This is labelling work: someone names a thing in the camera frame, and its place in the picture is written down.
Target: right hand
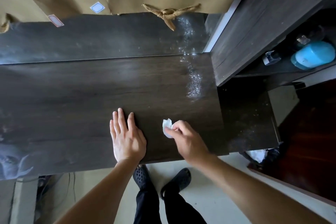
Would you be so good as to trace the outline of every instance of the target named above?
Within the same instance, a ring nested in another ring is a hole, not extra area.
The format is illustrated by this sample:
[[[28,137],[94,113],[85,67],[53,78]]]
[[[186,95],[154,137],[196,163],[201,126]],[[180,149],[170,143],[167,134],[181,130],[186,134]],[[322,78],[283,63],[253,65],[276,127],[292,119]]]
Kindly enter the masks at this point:
[[[202,137],[188,122],[179,120],[172,129],[166,127],[165,130],[174,138],[178,152],[189,164],[195,166],[210,155]]]

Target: tissue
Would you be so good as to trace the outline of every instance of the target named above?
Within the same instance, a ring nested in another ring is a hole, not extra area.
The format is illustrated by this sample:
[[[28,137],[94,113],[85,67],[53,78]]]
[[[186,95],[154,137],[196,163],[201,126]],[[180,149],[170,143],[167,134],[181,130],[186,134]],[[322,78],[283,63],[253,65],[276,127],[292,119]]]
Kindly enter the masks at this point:
[[[163,130],[163,133],[165,134],[166,137],[168,137],[168,138],[173,138],[172,136],[170,136],[169,134],[167,134],[167,133],[165,132],[165,127],[170,128],[170,129],[173,129],[173,124],[172,124],[172,122],[171,122],[170,119],[168,119],[168,120],[163,120],[163,123],[162,123],[162,130]]]

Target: shoe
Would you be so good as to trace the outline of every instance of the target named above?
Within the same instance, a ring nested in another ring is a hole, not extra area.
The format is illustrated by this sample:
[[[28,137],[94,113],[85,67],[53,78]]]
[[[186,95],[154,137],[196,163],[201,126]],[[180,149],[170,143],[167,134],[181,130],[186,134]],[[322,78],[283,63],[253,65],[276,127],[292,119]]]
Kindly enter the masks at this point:
[[[138,185],[139,189],[141,189],[145,184],[153,185],[146,165],[137,166],[136,170],[133,173],[133,179],[135,183]]]
[[[191,182],[190,170],[188,168],[183,168],[181,171],[178,172],[177,175],[175,175],[173,179],[171,179],[170,182],[168,182],[165,186],[163,186],[160,192],[161,199],[164,200],[163,193],[168,188],[178,189],[178,193],[179,193],[183,189],[187,188],[190,182]]]

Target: floor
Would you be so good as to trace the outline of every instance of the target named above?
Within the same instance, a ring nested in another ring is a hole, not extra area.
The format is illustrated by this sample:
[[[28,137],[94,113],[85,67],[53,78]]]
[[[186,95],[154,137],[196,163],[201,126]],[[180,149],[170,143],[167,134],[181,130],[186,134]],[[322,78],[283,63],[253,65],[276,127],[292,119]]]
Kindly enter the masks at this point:
[[[276,121],[279,125],[292,108],[298,103],[298,99],[292,86],[283,86],[275,89],[269,92],[269,95]],[[222,156],[221,159],[282,191],[312,209],[314,212],[323,216],[331,223],[336,223],[334,207],[275,181],[251,173],[246,168],[248,161],[239,153],[231,153],[230,155]],[[184,167],[189,167],[184,160],[148,165],[151,178],[158,191],[160,191],[161,187]],[[189,204],[201,213],[207,223],[250,223],[245,215],[238,209],[231,199],[221,191],[221,189],[217,188],[210,180],[204,177],[197,170],[193,168],[190,168],[190,170],[192,177],[191,184],[188,188],[181,192],[181,195]],[[75,182],[74,173],[64,174],[53,189],[50,190],[42,199],[42,215],[37,223],[52,224],[74,204],[75,199],[78,201],[91,188],[98,184],[99,181],[110,171],[111,169],[100,169],[76,172]],[[116,224],[132,223],[134,221],[136,209],[135,197],[138,190],[137,185],[133,179],[131,179],[120,202],[120,207],[115,219]],[[164,203],[162,200],[160,200],[160,216],[162,224],[167,223]]]

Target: finger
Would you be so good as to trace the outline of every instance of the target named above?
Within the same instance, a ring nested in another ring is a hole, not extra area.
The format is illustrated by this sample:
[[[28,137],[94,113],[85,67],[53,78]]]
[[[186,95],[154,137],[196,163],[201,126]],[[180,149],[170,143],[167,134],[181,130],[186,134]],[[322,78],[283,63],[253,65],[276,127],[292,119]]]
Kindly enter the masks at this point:
[[[118,123],[119,123],[119,127],[120,127],[121,132],[127,131],[124,111],[121,108],[118,108]]]
[[[183,120],[179,120],[177,122],[175,122],[173,124],[173,127],[172,127],[173,130],[176,130],[176,129],[179,129],[182,134],[188,134],[188,133],[191,133],[192,131],[192,128],[191,126],[189,125],[189,123],[187,123],[186,121],[183,121]]]
[[[120,127],[118,123],[118,113],[116,111],[113,112],[113,127],[116,134],[120,134]]]
[[[139,137],[141,139],[141,141],[144,143],[144,144],[147,144],[147,140],[143,134],[143,132],[141,131],[141,129],[138,128],[138,134],[139,134]]]
[[[182,136],[182,133],[178,130],[172,130],[168,127],[165,127],[165,131],[167,134],[169,134],[170,136],[172,136],[174,139],[178,139]]]
[[[116,135],[116,131],[114,130],[113,120],[110,120],[110,132],[111,132],[112,141],[114,141],[117,135]]]
[[[134,121],[134,113],[132,113],[132,112],[128,116],[127,125],[128,125],[128,130],[129,131],[133,131],[137,128],[136,125],[135,125],[135,121]]]

